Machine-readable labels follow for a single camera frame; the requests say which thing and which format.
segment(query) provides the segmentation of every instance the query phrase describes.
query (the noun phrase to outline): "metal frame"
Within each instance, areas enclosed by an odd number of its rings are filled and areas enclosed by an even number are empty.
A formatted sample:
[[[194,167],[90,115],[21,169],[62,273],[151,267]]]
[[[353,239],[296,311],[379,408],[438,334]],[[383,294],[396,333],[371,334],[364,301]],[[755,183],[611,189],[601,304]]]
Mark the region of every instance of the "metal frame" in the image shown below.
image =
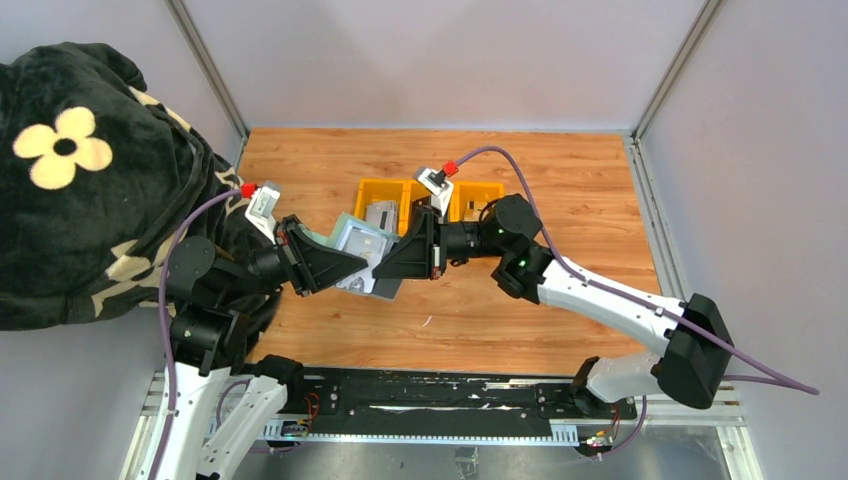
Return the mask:
[[[188,7],[186,7],[183,0],[164,1],[168,10],[171,12],[171,15],[174,17],[174,21],[180,28],[180,32],[183,34],[186,45],[188,45],[189,49],[191,49],[191,53],[194,54],[194,58],[197,60],[197,65],[200,67],[200,70],[203,71],[203,75],[206,76],[206,80],[209,81],[209,86],[212,88],[212,92],[215,94],[215,97],[218,98],[218,102],[221,103],[221,108],[224,109],[227,119],[229,119],[233,128],[241,137],[242,144],[246,144],[247,137],[250,136],[250,129],[247,127],[244,117],[241,116],[241,113],[236,106],[236,102],[233,100],[233,96],[230,94],[230,91],[227,89],[227,85],[224,83],[224,79],[221,78],[221,74],[215,66],[212,56],[209,54],[209,49],[206,48],[206,44],[203,43],[203,38],[200,36],[200,31],[198,31],[197,26],[194,24],[194,20],[191,18]]]
[[[701,41],[701,38],[703,38],[704,32],[706,32],[709,28],[710,23],[712,23],[713,18],[715,18],[716,12],[718,12],[719,7],[721,7],[723,3],[724,0],[706,0],[704,2],[704,6],[701,7],[701,11],[698,12],[698,16],[692,24],[692,27],[689,29],[689,33],[686,34],[686,39],[683,40],[683,44],[680,45],[680,49],[678,49],[677,54],[675,54],[674,59],[671,61],[671,65],[668,67],[665,76],[663,76],[663,79],[660,81],[659,86],[654,92],[654,96],[648,103],[648,107],[645,109],[645,112],[639,119],[639,123],[633,130],[632,137],[636,141],[645,136],[645,132],[648,131],[648,128],[651,126],[657,112],[659,112],[665,98],[677,82],[677,78],[686,67],[686,64],[689,62],[689,58],[692,56],[692,53],[695,51],[695,48]]]
[[[238,168],[241,157],[247,146],[249,129],[241,116],[232,95],[226,88],[220,73],[206,48],[203,40],[195,26],[188,8],[183,0],[165,0],[168,9],[174,17],[182,32],[186,43],[194,54],[198,65],[206,76],[209,84],[221,103],[233,128],[240,135],[242,145],[234,166]],[[677,79],[684,71],[690,57],[694,53],[700,40],[715,18],[724,0],[705,0],[696,20],[692,24],[686,39],[681,44],[666,74],[655,90],[651,101],[640,117],[639,123],[632,131],[613,133],[621,134],[624,147],[628,157],[628,164],[634,182],[634,187],[639,198],[639,209],[645,223],[645,231],[648,236],[651,253],[654,260],[657,278],[663,295],[684,298],[689,291],[685,284],[684,276],[679,271],[680,263],[672,245],[668,233],[668,225],[665,220],[662,206],[655,195],[654,179],[650,171],[650,162],[642,145],[642,138],[656,118],[664,101],[675,86]],[[128,478],[136,471],[141,461],[140,455],[145,451],[152,436],[152,420],[159,408],[159,400],[164,389],[164,375],[156,373],[151,382],[147,399],[142,408],[139,420],[134,432],[132,443],[121,473],[121,478]],[[641,400],[636,399],[637,408],[641,406]],[[722,442],[725,462],[733,479],[762,479],[762,473],[757,463],[756,456],[751,446],[748,430],[742,417],[733,386],[723,383],[716,396],[715,403],[709,410],[693,410],[684,407],[665,395],[648,396],[648,417],[646,425],[654,426],[712,426],[716,428]],[[277,415],[271,422],[279,421],[283,416]],[[552,424],[562,423],[563,426],[575,425],[589,427],[604,424],[606,421],[552,421]],[[623,421],[625,426],[635,425],[635,421]],[[351,441],[347,436],[338,438],[314,438],[314,441]],[[385,442],[386,439],[357,438],[360,442]],[[391,439],[392,443],[421,443],[422,439]]]

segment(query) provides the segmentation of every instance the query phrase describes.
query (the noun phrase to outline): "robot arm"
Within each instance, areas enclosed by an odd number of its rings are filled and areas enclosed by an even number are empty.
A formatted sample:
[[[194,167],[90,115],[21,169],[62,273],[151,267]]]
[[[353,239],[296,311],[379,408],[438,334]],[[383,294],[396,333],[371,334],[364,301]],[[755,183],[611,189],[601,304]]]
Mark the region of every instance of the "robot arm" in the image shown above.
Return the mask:
[[[695,294],[683,302],[650,294],[567,258],[556,259],[534,240],[542,223],[521,195],[493,202],[479,222],[447,222],[443,199],[453,185],[443,172],[432,169],[419,170],[415,178],[431,197],[414,208],[409,230],[374,269],[375,278],[435,279],[448,262],[459,266],[470,258],[500,257],[492,277],[508,295],[581,313],[647,348],[644,353],[584,362],[572,394],[586,413],[624,397],[652,393],[665,393],[693,408],[710,407],[730,354],[673,318],[692,321],[731,343],[712,300]]]

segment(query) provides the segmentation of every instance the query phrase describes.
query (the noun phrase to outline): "yellow box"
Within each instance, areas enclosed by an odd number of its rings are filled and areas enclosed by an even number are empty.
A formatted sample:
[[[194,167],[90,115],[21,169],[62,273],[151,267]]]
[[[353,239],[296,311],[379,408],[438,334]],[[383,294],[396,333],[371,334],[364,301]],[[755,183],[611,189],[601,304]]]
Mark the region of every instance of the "yellow box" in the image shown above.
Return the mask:
[[[482,210],[487,203],[504,196],[502,183],[487,182],[456,182],[454,183],[453,196],[451,197],[450,214],[448,220],[461,222],[466,220],[477,221],[478,215],[471,212],[470,203],[474,202],[474,210]]]
[[[429,195],[426,188],[412,179],[363,178],[359,182],[353,215],[365,220],[365,209],[368,205],[394,200],[398,202],[398,235],[403,236],[412,216],[412,202]],[[448,220],[461,221],[469,208],[469,202],[474,202],[475,209],[478,209],[478,205],[482,208],[486,203],[503,196],[502,183],[456,182]]]
[[[394,200],[398,202],[398,234],[403,236],[409,223],[409,209],[403,206],[409,204],[409,188],[412,182],[413,180],[363,178],[359,181],[353,216],[365,220],[365,209],[368,205]]]

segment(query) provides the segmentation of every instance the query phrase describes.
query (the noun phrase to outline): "cable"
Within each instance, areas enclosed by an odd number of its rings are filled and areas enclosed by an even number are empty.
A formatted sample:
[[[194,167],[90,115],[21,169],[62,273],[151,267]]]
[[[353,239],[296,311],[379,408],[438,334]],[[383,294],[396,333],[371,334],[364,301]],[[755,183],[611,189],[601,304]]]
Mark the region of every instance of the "cable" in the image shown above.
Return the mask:
[[[527,184],[527,180],[524,178],[524,174],[521,172],[521,168],[515,162],[515,159],[512,158],[512,155],[510,155],[509,152],[507,152],[503,148],[496,147],[496,146],[484,146],[484,147],[475,148],[474,150],[468,152],[462,158],[457,160],[455,162],[455,164],[456,164],[457,167],[459,167],[463,163],[467,162],[468,160],[470,160],[470,159],[474,158],[475,156],[477,156],[481,153],[484,153],[484,152],[500,153],[501,155],[504,156],[504,158],[507,159],[507,161],[509,161],[510,165],[512,165],[512,169],[515,170],[515,174],[518,176],[518,181],[521,182],[521,186],[524,188],[524,193],[527,194],[527,201],[530,202],[530,206],[533,208],[533,212],[541,220],[542,217],[541,217],[541,215],[539,215],[539,208],[536,205],[536,201],[533,199],[533,194],[530,192],[530,186]],[[574,278],[576,278],[576,279],[578,279],[582,282],[585,282],[586,277],[583,274],[581,274],[580,272],[578,272],[576,269],[574,269],[571,265],[569,265],[568,262],[565,260],[565,258],[562,256],[562,254],[559,253],[559,250],[557,250],[557,248],[554,246],[554,242],[551,239],[550,234],[548,233],[548,229],[545,228],[544,222],[542,222],[542,236],[545,238],[545,242],[547,242],[548,248],[550,248],[551,253],[553,253],[553,255],[554,255],[554,258],[556,258],[557,261],[559,262],[559,264],[562,265],[562,268],[564,268],[570,275],[574,276]],[[650,310],[657,310],[659,308],[659,306],[654,304],[653,302],[650,302],[650,301],[645,300],[643,298],[637,297],[637,296],[632,295],[628,292],[619,290],[619,289],[617,289],[613,286],[606,285],[604,283],[600,283],[600,282],[592,280],[592,279],[589,279],[589,281],[586,282],[586,283],[588,285],[594,286],[595,288],[601,289],[605,292],[611,293],[613,295],[617,295],[621,298],[624,298],[624,299],[630,300],[634,303],[637,303],[639,305],[642,305],[645,308],[648,308]],[[761,378],[761,377],[747,377],[747,379],[744,380],[744,381],[755,381],[754,379],[757,379],[756,381],[758,383],[767,383],[767,384],[770,384],[770,385],[777,385],[777,386],[780,386],[780,387],[790,388],[790,389],[793,389],[793,390],[800,390],[802,392],[809,393],[810,395],[818,395],[819,394],[819,390],[817,388],[809,386],[809,385],[805,385],[805,384],[803,384],[803,383],[801,383],[797,380],[794,380],[794,379],[772,369],[771,367],[766,366],[762,362],[755,360],[750,355],[740,351],[739,349],[737,349],[733,345],[730,345],[729,343],[718,338],[717,336],[708,332],[704,328],[702,328],[702,327],[692,323],[691,321],[681,317],[680,315],[677,315],[673,312],[670,312],[670,311],[668,311],[668,309],[662,309],[662,314],[663,314],[663,316],[668,317],[668,318],[674,320],[675,322],[682,324],[683,326],[689,328],[690,330],[694,331],[695,333],[701,335],[702,337],[704,337],[707,340],[711,341],[712,343],[716,344],[717,346],[719,346],[720,348],[722,348],[726,352],[730,353],[731,355],[737,357],[738,359],[742,360],[743,362],[747,363],[748,365],[754,367],[755,369],[759,370],[762,373],[765,373],[766,375],[768,375],[768,376],[770,376],[774,379],[774,380],[772,380],[772,379]]]
[[[234,388],[236,388],[240,385],[244,385],[244,386],[250,385],[250,380],[239,380],[237,382],[233,382],[232,384],[230,384],[229,387],[225,388],[224,391],[221,392],[221,398],[218,399],[218,408],[215,409],[215,421],[218,424],[218,428],[220,428],[221,424],[224,423],[221,420],[221,412],[224,409],[224,399],[227,397],[227,395]],[[253,448],[250,448],[248,450],[248,452],[249,453],[288,453],[288,452],[292,452],[292,451],[296,450],[301,445],[303,445],[303,442],[298,443],[297,445],[294,445],[292,447],[281,447],[281,448],[277,448],[277,447],[268,447],[268,448],[253,447]]]
[[[165,456],[165,445],[168,444],[168,438],[171,436],[171,427],[174,423],[174,410],[177,408],[177,366],[174,362],[174,351],[171,349],[171,336],[168,333],[168,315],[167,305],[165,304],[165,288],[168,278],[168,262],[171,259],[171,253],[174,252],[177,243],[183,238],[188,230],[191,222],[197,219],[206,210],[209,210],[216,204],[223,202],[231,197],[241,195],[241,190],[230,190],[220,195],[212,197],[204,202],[197,209],[189,214],[183,223],[177,227],[174,233],[174,240],[168,246],[168,253],[165,254],[165,261],[162,263],[162,276],[159,278],[159,330],[162,334],[162,343],[165,347],[165,367],[168,369],[168,414],[165,416],[165,424],[162,427],[162,436],[159,438],[159,445],[156,447],[156,454],[153,456],[153,463],[150,466],[150,474],[147,478],[155,479],[159,473],[159,466],[162,464],[162,458]]]

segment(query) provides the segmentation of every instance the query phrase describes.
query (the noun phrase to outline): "wooden table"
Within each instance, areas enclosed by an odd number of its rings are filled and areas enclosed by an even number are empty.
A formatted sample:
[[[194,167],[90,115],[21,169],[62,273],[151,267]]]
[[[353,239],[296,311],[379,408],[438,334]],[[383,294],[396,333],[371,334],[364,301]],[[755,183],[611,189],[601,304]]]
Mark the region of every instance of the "wooden table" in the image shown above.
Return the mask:
[[[659,292],[619,136],[257,128],[239,173],[282,186],[276,218],[294,213],[329,235],[339,214],[353,211],[360,178],[410,178],[420,166],[440,167],[489,144],[516,158],[565,255]],[[509,163],[493,153],[466,163],[454,180],[502,182],[507,194],[521,192]],[[405,281],[394,302],[336,289],[308,298],[287,291],[254,354],[312,365],[572,374],[587,357],[642,349],[578,314],[508,297],[490,278],[496,264],[472,260],[449,267],[441,280]]]

